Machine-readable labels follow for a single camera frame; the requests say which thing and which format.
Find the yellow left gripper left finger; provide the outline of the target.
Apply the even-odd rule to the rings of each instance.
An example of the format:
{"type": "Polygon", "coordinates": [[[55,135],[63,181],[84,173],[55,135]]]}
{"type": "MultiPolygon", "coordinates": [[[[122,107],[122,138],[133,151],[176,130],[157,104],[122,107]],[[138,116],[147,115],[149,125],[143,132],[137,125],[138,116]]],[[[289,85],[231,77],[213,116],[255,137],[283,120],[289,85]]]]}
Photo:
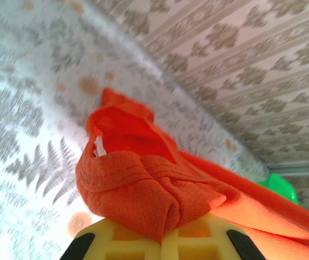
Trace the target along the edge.
{"type": "Polygon", "coordinates": [[[109,219],[81,230],[60,259],[160,259],[160,244],[109,219]]]}

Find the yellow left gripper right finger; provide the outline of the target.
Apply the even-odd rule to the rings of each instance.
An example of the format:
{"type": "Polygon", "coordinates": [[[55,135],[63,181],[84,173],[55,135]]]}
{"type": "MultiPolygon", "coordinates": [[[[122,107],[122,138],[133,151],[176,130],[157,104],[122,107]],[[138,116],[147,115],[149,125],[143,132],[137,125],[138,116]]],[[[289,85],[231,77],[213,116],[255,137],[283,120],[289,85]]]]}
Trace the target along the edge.
{"type": "Polygon", "coordinates": [[[161,259],[266,258],[243,229],[207,214],[165,235],[161,243],[161,259]]]}

